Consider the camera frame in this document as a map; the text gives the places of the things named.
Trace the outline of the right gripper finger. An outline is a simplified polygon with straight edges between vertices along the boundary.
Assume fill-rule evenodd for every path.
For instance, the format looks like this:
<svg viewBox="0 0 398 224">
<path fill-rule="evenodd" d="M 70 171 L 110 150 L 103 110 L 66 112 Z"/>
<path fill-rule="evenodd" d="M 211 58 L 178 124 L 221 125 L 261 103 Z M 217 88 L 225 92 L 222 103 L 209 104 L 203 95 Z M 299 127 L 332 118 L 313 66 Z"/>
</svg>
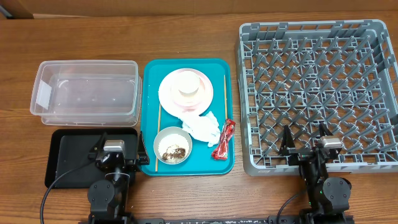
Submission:
<svg viewBox="0 0 398 224">
<path fill-rule="evenodd" d="M 289 152 L 295 149 L 294 140 L 292 138 L 291 130 L 288 125 L 284 125 L 282 133 L 282 143 L 280 145 L 279 152 Z"/>
<path fill-rule="evenodd" d="M 327 126 L 324 123 L 320 123 L 318 128 L 321 138 L 324 136 L 332 136 L 332 132 L 327 128 Z"/>
</svg>

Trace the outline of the grey bowl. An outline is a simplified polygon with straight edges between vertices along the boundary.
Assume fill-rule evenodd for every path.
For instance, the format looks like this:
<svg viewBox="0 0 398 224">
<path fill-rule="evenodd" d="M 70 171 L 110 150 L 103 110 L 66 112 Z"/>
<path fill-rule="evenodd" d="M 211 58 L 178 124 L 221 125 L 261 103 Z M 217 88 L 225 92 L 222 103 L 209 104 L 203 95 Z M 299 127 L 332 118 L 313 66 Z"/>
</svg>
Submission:
<svg viewBox="0 0 398 224">
<path fill-rule="evenodd" d="M 189 150 L 187 152 L 187 155 L 186 155 L 185 159 L 183 159 L 182 161 L 180 161 L 180 162 L 178 162 L 176 164 L 170 164 L 170 163 L 167 163 L 167 162 L 163 161 L 161 159 L 161 157 L 160 157 L 159 152 L 158 152 L 158 145 L 160 143 L 160 140 L 162 138 L 166 137 L 169 134 L 180 134 L 180 135 L 184 136 L 187 139 L 188 143 L 189 143 Z M 177 164 L 180 164 L 180 163 L 184 162 L 189 157 L 189 155 L 190 155 L 190 153 L 192 151 L 192 146 L 193 146 L 193 143 L 192 143 L 192 139 L 191 139 L 190 135 L 186 131 L 184 131 L 182 128 L 175 127 L 175 126 L 168 127 L 168 128 L 165 128 L 165 129 L 161 130 L 156 135 L 155 140 L 154 140 L 155 156 L 158 158 L 158 160 L 160 162 L 163 162 L 164 164 L 168 164 L 168 165 L 177 165 Z"/>
</svg>

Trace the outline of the white napkin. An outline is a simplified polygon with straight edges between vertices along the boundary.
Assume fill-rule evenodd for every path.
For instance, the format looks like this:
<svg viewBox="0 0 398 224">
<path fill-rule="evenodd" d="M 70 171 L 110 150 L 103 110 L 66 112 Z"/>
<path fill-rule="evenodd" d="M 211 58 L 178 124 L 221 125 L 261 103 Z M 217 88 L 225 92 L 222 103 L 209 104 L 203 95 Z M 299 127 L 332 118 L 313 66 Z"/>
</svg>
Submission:
<svg viewBox="0 0 398 224">
<path fill-rule="evenodd" d="M 184 113 L 180 118 L 182 129 L 198 141 L 207 142 L 212 147 L 220 141 L 220 129 L 217 118 L 209 111 L 204 116 Z"/>
</svg>

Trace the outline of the red snack wrapper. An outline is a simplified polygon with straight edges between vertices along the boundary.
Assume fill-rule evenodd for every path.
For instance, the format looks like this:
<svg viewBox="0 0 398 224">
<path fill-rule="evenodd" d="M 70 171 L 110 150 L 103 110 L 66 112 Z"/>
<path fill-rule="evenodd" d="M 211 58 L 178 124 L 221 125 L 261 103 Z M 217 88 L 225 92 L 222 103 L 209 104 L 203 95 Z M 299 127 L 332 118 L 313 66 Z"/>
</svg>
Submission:
<svg viewBox="0 0 398 224">
<path fill-rule="evenodd" d="M 226 119 L 220 136 L 220 142 L 216 149 L 211 153 L 214 160 L 225 161 L 228 158 L 229 141 L 234 135 L 236 123 L 232 119 Z"/>
</svg>

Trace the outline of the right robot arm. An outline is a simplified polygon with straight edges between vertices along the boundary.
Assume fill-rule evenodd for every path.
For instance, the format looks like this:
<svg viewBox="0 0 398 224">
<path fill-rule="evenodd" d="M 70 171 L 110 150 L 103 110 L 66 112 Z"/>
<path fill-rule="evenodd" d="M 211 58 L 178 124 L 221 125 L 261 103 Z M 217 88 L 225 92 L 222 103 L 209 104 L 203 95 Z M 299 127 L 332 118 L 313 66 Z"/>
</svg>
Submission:
<svg viewBox="0 0 398 224">
<path fill-rule="evenodd" d="M 318 127 L 320 138 L 316 145 L 297 149 L 290 131 L 285 125 L 282 133 L 281 156 L 288 157 L 288 163 L 298 166 L 299 174 L 305 182 L 305 190 L 300 194 L 308 195 L 309 208 L 302 209 L 289 223 L 354 223 L 347 217 L 349 209 L 351 182 L 341 177 L 330 177 L 326 163 L 338 157 L 342 142 L 322 123 Z M 282 221 L 283 209 L 300 194 L 289 198 L 279 209 L 276 222 Z"/>
</svg>

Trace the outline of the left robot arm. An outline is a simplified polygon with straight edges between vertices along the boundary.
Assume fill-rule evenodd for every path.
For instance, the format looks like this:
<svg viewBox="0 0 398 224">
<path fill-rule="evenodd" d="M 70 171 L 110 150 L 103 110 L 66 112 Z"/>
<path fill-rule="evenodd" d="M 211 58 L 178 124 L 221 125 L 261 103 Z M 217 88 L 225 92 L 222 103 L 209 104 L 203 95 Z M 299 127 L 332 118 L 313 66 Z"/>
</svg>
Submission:
<svg viewBox="0 0 398 224">
<path fill-rule="evenodd" d="M 105 173 L 104 178 L 91 184 L 88 190 L 88 222 L 137 223 L 134 215 L 126 211 L 126 205 L 136 172 L 150 162 L 143 134 L 138 135 L 137 145 L 129 149 L 122 139 L 108 139 L 107 133 L 103 133 L 90 149 L 88 158 Z"/>
</svg>

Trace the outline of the grey dishwasher rack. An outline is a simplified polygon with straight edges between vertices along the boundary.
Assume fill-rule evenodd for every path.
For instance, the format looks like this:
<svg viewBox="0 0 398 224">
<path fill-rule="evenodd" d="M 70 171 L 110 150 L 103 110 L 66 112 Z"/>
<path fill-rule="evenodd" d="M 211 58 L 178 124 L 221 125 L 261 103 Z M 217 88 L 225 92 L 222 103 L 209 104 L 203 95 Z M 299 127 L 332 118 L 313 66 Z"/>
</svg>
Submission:
<svg viewBox="0 0 398 224">
<path fill-rule="evenodd" d="M 397 170 L 397 55 L 383 21 L 245 23 L 236 51 L 247 174 L 298 174 L 279 154 L 283 128 L 306 149 L 319 124 L 343 143 L 329 171 Z"/>
</svg>

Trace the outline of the rice and food scraps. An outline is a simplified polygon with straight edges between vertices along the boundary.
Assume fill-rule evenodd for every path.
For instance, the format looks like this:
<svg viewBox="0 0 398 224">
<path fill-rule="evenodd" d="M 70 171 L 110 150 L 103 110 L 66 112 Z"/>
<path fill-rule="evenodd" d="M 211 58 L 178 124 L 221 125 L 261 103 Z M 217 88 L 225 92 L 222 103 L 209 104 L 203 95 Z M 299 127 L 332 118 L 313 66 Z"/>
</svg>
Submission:
<svg viewBox="0 0 398 224">
<path fill-rule="evenodd" d="M 163 161 L 176 164 L 185 159 L 189 150 L 187 139 L 180 134 L 169 134 L 160 140 L 158 152 Z"/>
</svg>

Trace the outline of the black plastic tray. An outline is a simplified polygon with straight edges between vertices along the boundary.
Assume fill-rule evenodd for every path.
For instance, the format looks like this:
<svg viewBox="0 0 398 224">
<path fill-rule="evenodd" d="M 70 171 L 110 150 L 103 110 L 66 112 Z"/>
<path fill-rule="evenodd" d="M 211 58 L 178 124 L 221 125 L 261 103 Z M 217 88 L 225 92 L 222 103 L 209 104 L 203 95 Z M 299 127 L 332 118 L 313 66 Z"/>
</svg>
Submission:
<svg viewBox="0 0 398 224">
<path fill-rule="evenodd" d="M 63 173 L 89 162 L 88 153 L 107 132 L 107 139 L 123 140 L 128 149 L 136 148 L 138 133 L 133 128 L 94 128 L 94 129 L 59 129 L 52 134 L 45 186 Z M 55 185 L 58 189 L 88 188 L 93 182 L 102 180 L 105 173 L 90 164 L 61 178 Z"/>
</svg>

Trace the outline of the left wooden chopstick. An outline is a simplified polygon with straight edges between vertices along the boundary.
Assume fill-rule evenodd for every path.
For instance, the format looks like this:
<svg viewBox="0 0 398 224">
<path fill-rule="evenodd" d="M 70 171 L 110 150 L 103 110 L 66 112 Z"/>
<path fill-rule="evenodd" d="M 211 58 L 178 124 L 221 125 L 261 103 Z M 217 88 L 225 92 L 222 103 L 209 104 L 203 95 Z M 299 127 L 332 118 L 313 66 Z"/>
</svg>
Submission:
<svg viewBox="0 0 398 224">
<path fill-rule="evenodd" d="M 158 113 L 158 122 L 157 122 L 157 134 L 160 131 L 160 122 L 161 122 L 161 113 L 162 113 L 162 105 L 159 103 L 159 113 Z M 155 172 L 158 172 L 158 167 L 159 167 L 159 160 L 156 157 L 155 160 Z"/>
</svg>

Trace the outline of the wooden chopstick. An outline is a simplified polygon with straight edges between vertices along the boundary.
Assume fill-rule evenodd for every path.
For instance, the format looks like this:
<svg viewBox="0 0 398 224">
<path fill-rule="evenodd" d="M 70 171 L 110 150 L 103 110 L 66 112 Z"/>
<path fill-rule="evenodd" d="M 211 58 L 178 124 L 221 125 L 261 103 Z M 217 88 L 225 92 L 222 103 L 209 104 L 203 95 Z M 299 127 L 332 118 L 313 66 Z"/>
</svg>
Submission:
<svg viewBox="0 0 398 224">
<path fill-rule="evenodd" d="M 158 122 L 157 122 L 157 134 L 160 131 L 160 122 L 161 122 L 161 113 L 162 113 L 162 105 L 159 103 L 159 113 L 158 113 Z M 155 172 L 158 172 L 158 167 L 159 167 L 159 160 L 156 157 L 155 160 Z"/>
<path fill-rule="evenodd" d="M 228 119 L 228 97 L 226 88 L 226 75 L 224 75 L 224 113 L 225 119 Z"/>
</svg>

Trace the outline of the clear plastic bin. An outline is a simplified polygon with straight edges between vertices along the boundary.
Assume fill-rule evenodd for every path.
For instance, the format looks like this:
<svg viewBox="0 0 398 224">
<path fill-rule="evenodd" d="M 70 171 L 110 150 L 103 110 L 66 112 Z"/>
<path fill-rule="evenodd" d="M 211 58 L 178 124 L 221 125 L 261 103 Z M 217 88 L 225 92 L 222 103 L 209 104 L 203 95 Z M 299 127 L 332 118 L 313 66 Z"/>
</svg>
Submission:
<svg viewBox="0 0 398 224">
<path fill-rule="evenodd" d="M 133 60 L 49 60 L 39 65 L 30 112 L 46 125 L 133 127 L 141 95 Z"/>
</svg>

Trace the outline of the pink plate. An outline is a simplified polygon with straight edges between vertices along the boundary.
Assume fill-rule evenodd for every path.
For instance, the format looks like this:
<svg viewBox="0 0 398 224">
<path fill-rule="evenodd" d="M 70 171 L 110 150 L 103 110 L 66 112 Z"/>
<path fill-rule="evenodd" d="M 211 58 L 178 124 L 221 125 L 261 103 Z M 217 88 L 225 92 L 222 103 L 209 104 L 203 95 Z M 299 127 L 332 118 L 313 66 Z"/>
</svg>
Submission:
<svg viewBox="0 0 398 224">
<path fill-rule="evenodd" d="M 198 91 L 193 95 L 183 95 L 177 90 L 176 77 L 182 71 L 193 71 L 200 78 Z M 213 85 L 210 79 L 199 70 L 180 68 L 170 72 L 160 83 L 158 96 L 163 109 L 175 117 L 189 112 L 195 115 L 204 113 L 213 101 Z"/>
</svg>

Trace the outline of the cream paper cup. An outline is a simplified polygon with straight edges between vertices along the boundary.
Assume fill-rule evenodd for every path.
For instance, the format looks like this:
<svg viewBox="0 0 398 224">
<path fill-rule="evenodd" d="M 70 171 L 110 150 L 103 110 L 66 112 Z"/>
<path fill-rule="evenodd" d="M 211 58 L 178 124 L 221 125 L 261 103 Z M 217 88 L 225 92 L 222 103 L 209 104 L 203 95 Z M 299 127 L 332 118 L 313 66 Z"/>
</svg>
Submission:
<svg viewBox="0 0 398 224">
<path fill-rule="evenodd" d="M 193 71 L 182 71 L 176 77 L 177 90 L 183 95 L 195 94 L 200 86 L 200 78 Z"/>
</svg>

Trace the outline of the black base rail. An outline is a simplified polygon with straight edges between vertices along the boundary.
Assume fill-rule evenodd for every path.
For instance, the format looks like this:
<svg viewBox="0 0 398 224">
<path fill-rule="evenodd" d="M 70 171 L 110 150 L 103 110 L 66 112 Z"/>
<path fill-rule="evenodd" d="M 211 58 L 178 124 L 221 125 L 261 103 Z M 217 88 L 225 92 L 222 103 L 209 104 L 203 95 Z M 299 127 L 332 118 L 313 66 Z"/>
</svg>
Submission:
<svg viewBox="0 0 398 224">
<path fill-rule="evenodd" d="M 188 220 L 164 220 L 163 218 L 142 218 L 137 219 L 139 224 L 276 224 L 277 216 L 268 216 L 267 218 L 234 218 L 234 219 L 188 219 Z M 296 215 L 283 215 L 279 217 L 281 224 L 299 224 L 305 223 L 300 221 L 300 217 Z M 347 217 L 346 221 L 315 221 L 315 223 L 349 223 L 354 224 L 353 217 Z"/>
</svg>

